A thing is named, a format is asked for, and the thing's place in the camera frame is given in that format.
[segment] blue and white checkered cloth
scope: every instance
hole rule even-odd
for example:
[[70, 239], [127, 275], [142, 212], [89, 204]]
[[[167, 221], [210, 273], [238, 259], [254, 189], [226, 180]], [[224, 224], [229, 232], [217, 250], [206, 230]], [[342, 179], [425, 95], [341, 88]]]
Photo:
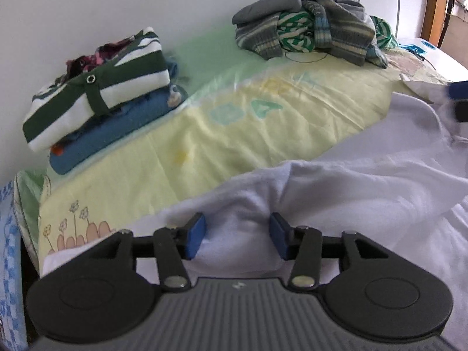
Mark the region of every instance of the blue and white checkered cloth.
[[13, 182], [0, 188], [0, 338], [11, 350], [27, 347], [21, 283], [21, 234], [13, 214]]

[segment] blue gripper pad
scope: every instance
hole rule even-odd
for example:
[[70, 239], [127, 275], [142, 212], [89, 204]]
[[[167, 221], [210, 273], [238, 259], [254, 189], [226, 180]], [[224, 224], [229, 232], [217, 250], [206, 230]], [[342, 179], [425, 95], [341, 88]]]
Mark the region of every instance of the blue gripper pad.
[[207, 221], [203, 214], [198, 217], [194, 224], [189, 223], [191, 228], [187, 231], [187, 242], [185, 245], [185, 259], [191, 260], [195, 257], [200, 244], [207, 233]]
[[450, 84], [448, 87], [448, 95], [452, 100], [468, 99], [468, 81]]
[[291, 234], [291, 226], [278, 213], [270, 215], [270, 238], [283, 260], [291, 260], [288, 240]]
[[402, 49], [410, 49], [418, 55], [424, 55], [427, 53], [427, 51], [421, 49], [419, 46], [416, 45], [400, 45], [399, 47]]

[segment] white cloth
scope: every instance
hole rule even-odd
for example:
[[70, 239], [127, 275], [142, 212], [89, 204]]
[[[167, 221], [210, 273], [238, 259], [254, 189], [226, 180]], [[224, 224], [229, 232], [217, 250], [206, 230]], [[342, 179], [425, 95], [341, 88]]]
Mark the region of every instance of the white cloth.
[[[468, 140], [452, 137], [430, 106], [394, 94], [387, 118], [320, 158], [237, 176], [130, 227], [136, 236], [151, 235], [203, 212], [207, 236], [196, 258], [185, 262], [194, 281], [285, 278], [292, 262], [279, 258], [268, 235], [274, 211], [292, 226], [312, 226], [324, 235], [357, 230], [449, 286], [455, 308], [443, 335], [462, 347], [468, 344], [467, 155]], [[85, 249], [48, 256], [44, 272]], [[138, 260], [137, 272], [157, 282], [154, 260]], [[336, 273], [336, 262], [324, 262], [321, 282]]]

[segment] silver screw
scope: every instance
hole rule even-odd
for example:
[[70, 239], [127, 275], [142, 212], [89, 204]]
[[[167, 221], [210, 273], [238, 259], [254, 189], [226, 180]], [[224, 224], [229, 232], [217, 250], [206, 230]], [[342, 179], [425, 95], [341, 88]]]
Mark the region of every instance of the silver screw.
[[182, 276], [169, 276], [164, 280], [164, 285], [172, 289], [181, 289], [187, 285], [188, 281]]
[[298, 288], [311, 288], [315, 285], [315, 279], [310, 276], [296, 276], [291, 282]]
[[243, 283], [243, 282], [240, 282], [240, 281], [233, 284], [233, 288], [237, 289], [237, 290], [244, 289], [246, 286], [247, 286], [246, 283]]

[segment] stack of folded clothes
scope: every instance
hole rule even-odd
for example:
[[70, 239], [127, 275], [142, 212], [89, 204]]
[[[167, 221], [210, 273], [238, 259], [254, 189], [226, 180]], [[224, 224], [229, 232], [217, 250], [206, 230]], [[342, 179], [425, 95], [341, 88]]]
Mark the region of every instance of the stack of folded clothes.
[[284, 51], [328, 51], [359, 66], [388, 66], [382, 49], [398, 45], [390, 25], [359, 0], [260, 0], [234, 16], [236, 42], [264, 59]]
[[58, 174], [186, 98], [185, 91], [171, 83], [177, 64], [166, 61], [151, 27], [66, 64], [66, 74], [33, 97], [23, 122], [30, 148], [50, 148], [51, 167]]

